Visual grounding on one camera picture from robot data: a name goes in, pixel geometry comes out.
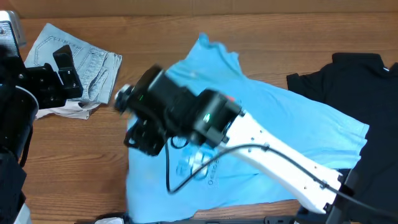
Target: jeans pocket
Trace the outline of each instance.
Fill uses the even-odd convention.
[[[41,42],[35,49],[34,64],[36,66],[43,66],[45,63],[49,63],[49,59],[53,61],[52,54],[63,47],[64,45],[69,45],[72,51],[72,57],[75,58],[79,52],[82,50],[81,46],[73,44],[69,41],[59,39],[58,37],[49,36],[43,42]]]
[[[80,100],[95,101],[100,93],[108,74],[107,71],[101,71],[105,59],[106,52],[104,50],[91,47],[81,62],[75,62],[75,65],[79,64],[76,70],[83,86],[83,95]]]

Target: cardboard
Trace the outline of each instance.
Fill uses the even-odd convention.
[[[398,12],[397,0],[0,0],[23,18]]]

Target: blue t-shirt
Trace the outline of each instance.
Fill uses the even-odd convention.
[[[238,54],[227,52],[221,43],[209,42],[205,34],[167,75],[197,95],[211,88],[232,96],[270,133],[319,164],[353,168],[360,159],[367,124],[328,105],[246,78]],[[216,153],[191,144],[183,149],[170,148],[171,188]],[[136,223],[190,218],[199,209],[294,199],[279,183],[231,155],[203,170],[177,194],[169,195],[165,151],[150,157],[129,149],[126,185],[129,214]]]

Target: folded clothing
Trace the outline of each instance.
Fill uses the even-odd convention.
[[[206,88],[231,96],[270,133],[332,169],[352,168],[360,159],[369,126],[331,106],[244,76],[237,53],[202,34],[185,60],[167,76],[198,95]],[[131,127],[136,120],[129,121]],[[192,144],[170,148],[171,188],[217,154]],[[278,182],[249,164],[226,155],[175,195],[165,186],[165,151],[150,157],[129,149],[127,205],[135,223],[190,218],[199,209],[294,199]]]
[[[33,44],[25,66],[37,67],[49,63],[57,72],[58,67],[52,54],[64,45],[69,45],[72,50],[75,68],[83,86],[81,98],[69,101],[90,103],[90,108],[97,107],[100,103],[108,103],[122,61],[121,55],[99,49],[51,24],[46,24]],[[76,105],[67,103],[63,108],[44,110],[39,115],[56,113],[61,116],[86,119],[85,117],[88,117],[90,112],[85,113],[84,116],[72,115],[75,114]]]
[[[368,125],[368,142],[354,170],[354,197],[373,207],[398,212],[398,63],[387,69],[378,54],[335,53],[319,72],[287,77],[289,90],[328,104]],[[350,219],[393,223],[351,206]]]

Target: wooden table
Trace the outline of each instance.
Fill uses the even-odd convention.
[[[333,52],[374,52],[398,60],[398,14],[272,14],[203,17],[26,19],[25,58],[45,23],[123,55],[115,90],[135,84],[154,63],[183,59],[200,32],[240,53],[250,78],[286,88],[285,76],[310,73]],[[34,223],[71,223],[125,209],[126,118],[101,106],[89,120],[49,116],[35,122],[23,191]],[[195,218],[293,215],[296,201],[200,211]]]

